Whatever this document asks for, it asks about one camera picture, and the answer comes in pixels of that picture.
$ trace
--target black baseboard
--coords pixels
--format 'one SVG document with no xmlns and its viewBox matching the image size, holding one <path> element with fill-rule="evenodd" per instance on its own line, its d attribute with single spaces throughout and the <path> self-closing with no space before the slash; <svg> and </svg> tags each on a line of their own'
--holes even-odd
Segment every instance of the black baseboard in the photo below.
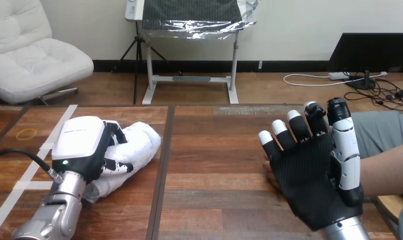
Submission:
<svg viewBox="0 0 403 240">
<path fill-rule="evenodd" d="M 134 73 L 135 60 L 93 60 L 94 72 L 111 72 L 116 67 L 117 73 Z M 154 73 L 230 73 L 232 61 L 162 61 L 154 60 Z M 238 61 L 238 73 L 313 73 L 328 72 L 328 61 L 263 61 L 259 69 L 259 61 Z M 147 73 L 147 62 L 139 66 L 140 73 Z M 403 66 L 397 71 L 403 73 Z"/>
</svg>

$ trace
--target chair leg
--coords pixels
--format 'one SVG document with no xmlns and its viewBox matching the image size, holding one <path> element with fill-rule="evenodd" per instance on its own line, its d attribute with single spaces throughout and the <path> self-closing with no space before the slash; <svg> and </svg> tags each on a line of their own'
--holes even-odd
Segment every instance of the chair leg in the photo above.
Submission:
<svg viewBox="0 0 403 240">
<path fill-rule="evenodd" d="M 78 92 L 78 88 L 74 87 L 74 88 L 69 88 L 69 89 L 65 89 L 65 90 L 60 90 L 60 91 L 55 91 L 53 93 L 47 94 L 47 95 L 43 95 L 40 96 L 39 99 L 44 103 L 47 104 L 45 101 L 52 99 L 52 98 L 57 98 L 59 96 L 63 96 L 69 93 L 77 93 Z"/>
</svg>

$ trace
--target robotic hand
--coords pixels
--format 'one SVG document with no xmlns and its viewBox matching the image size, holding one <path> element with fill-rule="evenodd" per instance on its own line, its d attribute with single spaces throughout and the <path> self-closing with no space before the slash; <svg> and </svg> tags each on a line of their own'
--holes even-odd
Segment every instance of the robotic hand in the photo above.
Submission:
<svg viewBox="0 0 403 240">
<path fill-rule="evenodd" d="M 359 216 L 363 213 L 360 157 L 351 114 L 342 98 L 327 102 L 326 114 L 316 102 L 305 104 L 305 116 L 296 110 L 287 119 L 297 142 L 281 120 L 272 123 L 284 151 L 268 131 L 259 140 L 292 212 L 312 231 L 328 240 L 368 240 Z"/>
<path fill-rule="evenodd" d="M 83 116 L 65 122 L 51 153 L 53 178 L 49 194 L 30 221 L 11 236 L 12 240 L 69 240 L 75 233 L 85 187 L 101 174 L 117 175 L 133 170 L 130 163 L 105 159 L 108 146 L 127 142 L 116 121 Z"/>
</svg>

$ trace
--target gray sleeve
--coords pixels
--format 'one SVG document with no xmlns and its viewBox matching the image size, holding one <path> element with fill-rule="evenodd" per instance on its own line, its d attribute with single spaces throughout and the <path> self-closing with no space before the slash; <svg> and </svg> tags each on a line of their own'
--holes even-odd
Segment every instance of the gray sleeve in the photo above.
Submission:
<svg viewBox="0 0 403 240">
<path fill-rule="evenodd" d="M 403 145 L 403 113 L 354 112 L 352 118 L 361 159 Z M 399 216 L 397 231 L 403 240 L 403 210 Z"/>
<path fill-rule="evenodd" d="M 368 111 L 351 116 L 361 159 L 403 145 L 403 113 Z"/>
</svg>

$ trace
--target power strip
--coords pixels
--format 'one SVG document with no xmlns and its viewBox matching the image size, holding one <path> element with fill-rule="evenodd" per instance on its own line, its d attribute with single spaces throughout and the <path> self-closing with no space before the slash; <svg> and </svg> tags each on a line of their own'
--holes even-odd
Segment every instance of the power strip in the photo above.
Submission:
<svg viewBox="0 0 403 240">
<path fill-rule="evenodd" d="M 342 80 L 342 79 L 349 79 L 349 76 L 345 75 L 343 72 L 330 72 L 328 73 L 328 77 L 331 80 Z"/>
</svg>

